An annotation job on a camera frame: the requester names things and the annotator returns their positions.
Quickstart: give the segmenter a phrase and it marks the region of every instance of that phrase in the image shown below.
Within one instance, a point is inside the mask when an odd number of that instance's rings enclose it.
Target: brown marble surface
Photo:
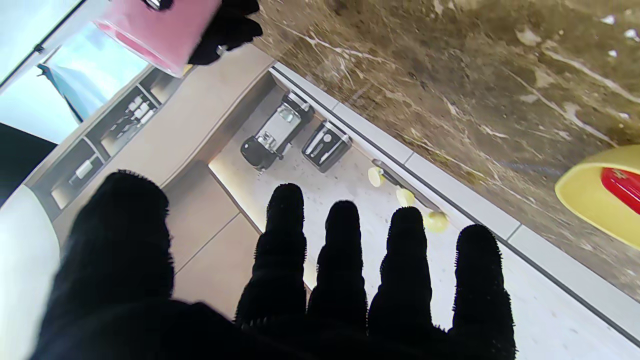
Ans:
[[[640,1],[261,5],[257,47],[640,300],[640,251],[554,193],[586,156],[640,143]]]

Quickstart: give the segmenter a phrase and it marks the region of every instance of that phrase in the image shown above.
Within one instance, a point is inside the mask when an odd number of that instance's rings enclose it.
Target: pink container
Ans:
[[[111,0],[99,29],[157,68],[181,78],[221,0],[173,0],[164,12],[140,0]]]

